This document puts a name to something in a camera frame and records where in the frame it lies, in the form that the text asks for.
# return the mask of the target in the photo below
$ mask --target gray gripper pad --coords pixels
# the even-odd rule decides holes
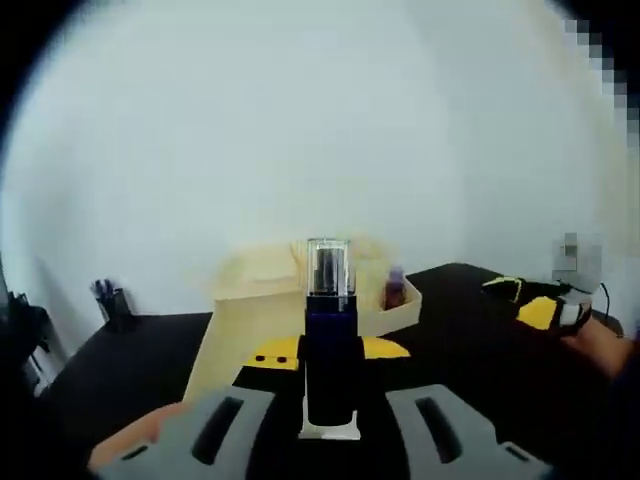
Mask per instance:
[[[104,480],[244,479],[273,393],[228,387],[165,420],[158,442],[141,444],[98,472]]]
[[[443,385],[387,393],[412,480],[544,479],[551,469],[511,443]]]

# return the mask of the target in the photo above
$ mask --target yellow strip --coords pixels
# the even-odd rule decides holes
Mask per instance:
[[[498,283],[505,283],[505,282],[513,282],[518,284],[518,290],[516,290],[516,297],[511,299],[513,303],[518,303],[518,300],[520,299],[520,292],[522,292],[522,283],[523,283],[522,279],[518,277],[498,277],[494,280],[484,283],[483,286],[496,285]]]
[[[363,337],[364,358],[398,358],[410,357],[409,351],[391,340],[378,337]]]
[[[274,340],[260,347],[245,363],[247,367],[275,370],[298,370],[298,340],[289,337]]]
[[[548,330],[556,308],[558,308],[558,302],[555,300],[548,297],[534,298],[520,308],[518,320],[538,330]]]

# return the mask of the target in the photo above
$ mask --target wall outlet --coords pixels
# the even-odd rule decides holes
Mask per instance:
[[[567,233],[553,243],[553,280],[593,293],[602,278],[602,245],[598,238]]]

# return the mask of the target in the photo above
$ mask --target human hand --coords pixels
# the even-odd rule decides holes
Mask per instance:
[[[586,355],[609,378],[617,377],[633,354],[634,341],[618,335],[591,317],[575,336],[562,341]]]

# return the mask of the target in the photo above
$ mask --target black tabletop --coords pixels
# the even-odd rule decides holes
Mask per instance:
[[[412,274],[423,295],[420,322],[387,335],[513,441],[575,469],[589,452],[607,379],[545,332],[516,322],[515,307],[480,291],[496,274],[450,264]],[[142,316],[135,331],[101,329],[42,400],[87,448],[142,415],[182,399],[210,313]]]

